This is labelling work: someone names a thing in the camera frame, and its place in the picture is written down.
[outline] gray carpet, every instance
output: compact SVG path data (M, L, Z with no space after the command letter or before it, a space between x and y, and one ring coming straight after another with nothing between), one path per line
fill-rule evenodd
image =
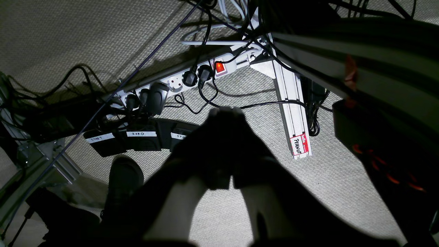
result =
M400 2L411 11L411 0ZM435 0L419 0L416 18L439 23L437 4ZM371 1L369 6L382 10L391 8L381 1ZM54 87L71 67L82 62L91 66L106 85L111 85L132 72L189 10L189 5L175 0L2 1L0 70L13 75L30 90L42 92ZM198 18L198 12L191 16L192 21ZM186 30L177 31L164 45L145 66L146 74L182 61L174 57L188 50L179 42ZM214 33L213 37L219 37L230 31L216 29ZM80 73L70 79L73 84L81 80ZM270 78L249 67L218 79L217 84L221 90L232 94L274 87ZM213 90L207 91L208 97L213 94ZM194 109L203 104L196 90L185 93L185 98ZM220 95L215 102L241 106L275 99L275 93L269 92L244 98ZM325 105L330 106L336 100L337 96L331 94ZM208 111L206 108L201 114L193 115L186 108L171 108L165 109L160 117L201 124ZM319 111L321 132L310 139L313 156L301 160L293 160L288 150L277 105L246 109L245 114L255 133L285 168L331 211L367 234L404 243L401 231L361 163L334 137L330 113ZM203 152L215 155L208 145ZM68 154L88 175L108 181L112 157L101 158L83 138L73 144ZM160 167L169 151L130 151L127 154L139 163L147 179ZM234 189L208 191L195 212L190 239L199 246L247 246L251 243L249 218L240 192ZM36 246L38 243L23 241L16 246Z

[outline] white power strip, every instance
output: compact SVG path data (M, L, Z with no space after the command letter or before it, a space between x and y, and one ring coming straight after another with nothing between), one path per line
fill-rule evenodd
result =
M235 60L223 64L223 71L217 72L215 70L215 78L221 78L223 76L230 75L234 73L237 69L248 66L250 64L250 61L255 59L255 57L260 54L261 51L257 51L256 49L243 52ZM209 61L199 63L198 67L205 64L210 64L211 66L213 66L215 61L229 61L232 58L233 55L231 53L225 53L215 57L214 59L211 59L210 63ZM271 77L274 80L277 92L277 99L279 101L299 100L303 102L300 79L296 77L294 73L283 68L276 61L262 62L250 65L250 67ZM197 88L196 85L193 87L188 87L182 82L184 72L188 71L189 69L190 68L188 67L156 80L157 82L161 82L169 86L169 92L167 94L167 97L174 96L192 88ZM121 103L126 106L125 99L128 95L136 94L137 96L139 96L142 89L149 89L151 85L152 83L148 83L139 86L131 91L121 90L117 93L117 95L120 97ZM119 104L113 104L112 107L121 108L122 106ZM285 133L288 140L288 146L294 159L312 155L305 109L296 104L281 104L280 110L282 114L282 121L285 127Z
M303 102L300 79L278 62L267 61L250 67L273 79L278 101ZM297 104L281 104L280 109L288 146L294 159L312 155L305 109Z

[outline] white cable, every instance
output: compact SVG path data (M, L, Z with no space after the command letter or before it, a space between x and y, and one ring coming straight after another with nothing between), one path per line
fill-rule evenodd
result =
M230 0L230 2L235 6L235 8L238 10L239 14L241 15L241 19L243 21L245 21L245 15L244 12L242 12L241 6L239 6L239 4L235 1L235 0Z
M241 0L242 8L244 9L244 14L247 16L247 3L245 0Z
M221 28L221 27L225 27L224 24L215 24L211 26L211 29L215 29L215 28ZM182 44L186 44L186 45L201 45L203 43L203 41L191 41L191 40L187 40L189 37L195 35L196 33L202 32L202 31L206 31L207 30L207 26L205 27L201 27L201 28L197 28L195 30L192 30L186 34L184 34L181 39L180 42ZM228 41L228 40L217 40L217 41L212 41L212 40L208 40L206 42L206 45L241 45L244 46L246 45L248 42L242 41L242 40L232 40L232 41Z
M226 10L226 0L218 0L218 6L219 6L219 10L221 10L221 13L223 14L226 22L231 23L232 20L230 20L229 15L227 14L227 10Z

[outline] black power plug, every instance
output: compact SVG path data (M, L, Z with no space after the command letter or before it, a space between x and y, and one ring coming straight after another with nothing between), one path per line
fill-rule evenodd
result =
M190 70L183 74L183 84L188 87L193 87L197 84L197 66L193 66Z
M129 111L132 111L134 108L139 107L140 105L139 97L137 97L137 95L135 94L130 94L126 97L125 103L126 103L126 108Z
M203 88L204 83L210 80L213 76L213 69L207 64L203 64L198 68L198 87Z

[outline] red power switch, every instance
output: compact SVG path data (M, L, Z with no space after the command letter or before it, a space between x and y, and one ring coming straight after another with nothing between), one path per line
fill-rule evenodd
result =
M217 73L222 72L224 70L226 70L226 69L224 68L224 65L222 63L219 63L219 62L216 63L216 72Z

